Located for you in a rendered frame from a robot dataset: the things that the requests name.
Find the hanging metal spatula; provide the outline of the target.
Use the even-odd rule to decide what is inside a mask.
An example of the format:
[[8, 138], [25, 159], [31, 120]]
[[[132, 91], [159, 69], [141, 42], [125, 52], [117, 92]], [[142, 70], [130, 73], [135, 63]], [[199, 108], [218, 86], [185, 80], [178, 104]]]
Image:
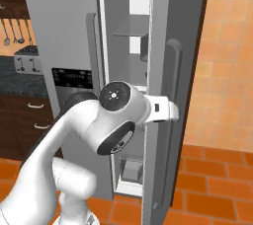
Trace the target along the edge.
[[9, 20], [9, 24], [10, 24], [10, 27], [11, 27], [11, 30], [12, 30], [12, 34], [13, 34], [13, 43], [17, 43], [18, 40], [17, 40], [17, 37], [16, 37], [16, 34], [15, 34], [15, 31], [14, 31], [14, 27], [13, 27], [13, 23], [12, 23], [12, 19], [8, 19]]

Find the silver toaster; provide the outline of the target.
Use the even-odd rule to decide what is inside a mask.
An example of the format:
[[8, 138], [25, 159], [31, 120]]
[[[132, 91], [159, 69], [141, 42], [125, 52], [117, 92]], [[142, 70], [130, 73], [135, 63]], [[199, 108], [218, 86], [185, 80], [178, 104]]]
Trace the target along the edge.
[[38, 48], [27, 45], [14, 53], [15, 70], [19, 74], [42, 75]]

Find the hanging metal ladle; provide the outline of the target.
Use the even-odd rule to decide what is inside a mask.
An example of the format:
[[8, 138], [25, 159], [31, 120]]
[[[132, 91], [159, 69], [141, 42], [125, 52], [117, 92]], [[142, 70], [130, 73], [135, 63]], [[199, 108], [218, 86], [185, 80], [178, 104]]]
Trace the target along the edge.
[[7, 30], [6, 30], [6, 27], [5, 27], [5, 22], [2, 18], [1, 18], [1, 24], [3, 26], [4, 33], [5, 33], [4, 45], [8, 46], [10, 44], [10, 38], [8, 37], [8, 33], [7, 33]]

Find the dark wood base cupboards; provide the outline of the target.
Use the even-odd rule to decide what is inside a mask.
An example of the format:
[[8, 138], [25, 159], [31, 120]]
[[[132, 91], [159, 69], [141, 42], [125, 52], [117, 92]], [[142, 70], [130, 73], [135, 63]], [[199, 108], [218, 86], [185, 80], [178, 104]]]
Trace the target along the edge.
[[52, 120], [49, 99], [0, 94], [0, 157], [23, 161]]

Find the dark grey fridge door bin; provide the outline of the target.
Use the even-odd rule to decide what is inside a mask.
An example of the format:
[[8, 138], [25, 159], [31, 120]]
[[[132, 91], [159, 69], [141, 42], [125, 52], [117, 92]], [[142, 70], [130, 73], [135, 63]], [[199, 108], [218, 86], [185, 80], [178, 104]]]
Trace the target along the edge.
[[148, 34], [140, 38], [140, 60], [147, 62], [148, 55]]

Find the plain grey fridge door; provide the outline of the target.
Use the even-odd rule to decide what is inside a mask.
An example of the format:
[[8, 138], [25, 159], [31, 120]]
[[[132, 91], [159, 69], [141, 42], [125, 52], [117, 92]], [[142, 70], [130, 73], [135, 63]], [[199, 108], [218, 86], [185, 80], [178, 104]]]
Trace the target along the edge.
[[147, 93], [168, 97], [171, 61], [166, 42], [176, 39], [182, 45], [175, 96], [180, 118], [172, 122], [164, 203], [168, 121], [145, 127], [141, 225], [163, 225], [173, 203], [206, 6], [207, 0], [150, 0]]

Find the grey fridge drawer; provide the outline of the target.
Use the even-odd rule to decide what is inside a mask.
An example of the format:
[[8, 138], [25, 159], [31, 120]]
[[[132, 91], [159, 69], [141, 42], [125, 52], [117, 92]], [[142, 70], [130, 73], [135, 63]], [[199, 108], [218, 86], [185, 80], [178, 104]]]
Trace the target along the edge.
[[143, 162], [136, 159], [118, 158], [117, 177], [124, 182], [142, 184]]

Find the hanging metal spoon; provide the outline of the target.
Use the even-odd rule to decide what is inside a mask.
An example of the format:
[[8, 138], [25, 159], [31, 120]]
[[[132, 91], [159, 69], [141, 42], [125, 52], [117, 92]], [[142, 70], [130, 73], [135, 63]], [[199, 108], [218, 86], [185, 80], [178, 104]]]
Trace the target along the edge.
[[18, 39], [18, 43], [22, 44], [25, 42], [24, 36], [23, 36], [23, 32], [22, 32], [22, 28], [21, 28], [21, 23], [19, 19], [16, 19], [18, 28], [19, 28], [19, 32], [20, 32], [20, 38]]

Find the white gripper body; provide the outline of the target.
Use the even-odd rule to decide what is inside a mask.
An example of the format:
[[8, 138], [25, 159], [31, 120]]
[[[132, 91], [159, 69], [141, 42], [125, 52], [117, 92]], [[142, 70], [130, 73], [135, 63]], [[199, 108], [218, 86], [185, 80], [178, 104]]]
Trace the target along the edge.
[[180, 118], [179, 108], [173, 103], [168, 102], [169, 107], [169, 120], [178, 120]]

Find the grey fridge door with dispenser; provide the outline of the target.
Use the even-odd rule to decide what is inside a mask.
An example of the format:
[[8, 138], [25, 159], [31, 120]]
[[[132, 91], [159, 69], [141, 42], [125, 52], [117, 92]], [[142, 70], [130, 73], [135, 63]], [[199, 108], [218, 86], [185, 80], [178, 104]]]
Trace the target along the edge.
[[76, 88], [54, 84], [54, 68], [90, 70], [86, 15], [95, 13], [95, 31], [100, 88], [105, 85], [99, 0], [26, 0], [36, 37], [52, 113], [57, 115], [63, 101]]

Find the grey fridge interior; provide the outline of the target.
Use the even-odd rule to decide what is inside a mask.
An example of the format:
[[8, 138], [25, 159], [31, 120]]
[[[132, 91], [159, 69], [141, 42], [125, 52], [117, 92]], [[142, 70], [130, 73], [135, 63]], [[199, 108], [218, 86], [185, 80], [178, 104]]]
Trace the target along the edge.
[[[103, 64], [106, 83], [124, 81], [141, 92], [146, 92], [147, 62], [140, 60], [141, 37], [119, 37], [114, 31], [128, 16], [129, 0], [99, 0], [102, 26]], [[116, 194], [142, 197], [142, 184], [124, 182], [117, 177], [117, 159], [136, 159], [143, 162], [144, 127], [138, 125], [133, 134], [116, 146], [111, 155], [113, 188]]]

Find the hanging metal utensil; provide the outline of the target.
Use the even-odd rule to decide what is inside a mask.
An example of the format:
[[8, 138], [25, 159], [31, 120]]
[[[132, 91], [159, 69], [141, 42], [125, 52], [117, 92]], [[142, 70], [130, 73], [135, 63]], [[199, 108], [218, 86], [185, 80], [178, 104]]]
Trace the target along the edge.
[[29, 28], [29, 23], [28, 23], [27, 19], [25, 20], [25, 24], [26, 24], [26, 28], [27, 28], [27, 32], [28, 32], [28, 36], [29, 36], [29, 44], [34, 45], [32, 35], [31, 35], [31, 32], [30, 32], [30, 28]]

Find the grey fridge shelf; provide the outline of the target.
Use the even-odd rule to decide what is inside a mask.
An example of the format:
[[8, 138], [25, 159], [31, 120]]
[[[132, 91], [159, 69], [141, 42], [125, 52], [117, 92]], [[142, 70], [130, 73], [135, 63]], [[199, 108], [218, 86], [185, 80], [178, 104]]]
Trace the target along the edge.
[[114, 31], [119, 37], [142, 37], [148, 34], [148, 15], [128, 15]]

